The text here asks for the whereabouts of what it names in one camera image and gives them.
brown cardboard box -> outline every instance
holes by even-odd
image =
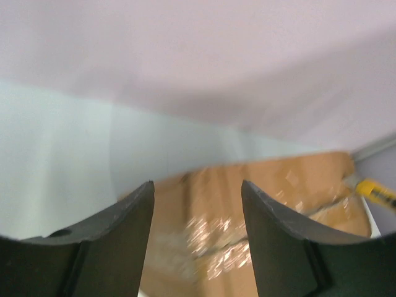
[[[341,182],[353,171],[349,155],[334,152],[204,168],[155,183],[142,291],[149,297],[257,296],[244,240],[244,179],[321,223],[370,236],[362,203]]]

yellow object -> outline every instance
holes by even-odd
[[[355,191],[374,203],[396,211],[396,193],[371,179],[364,179],[357,183]]]

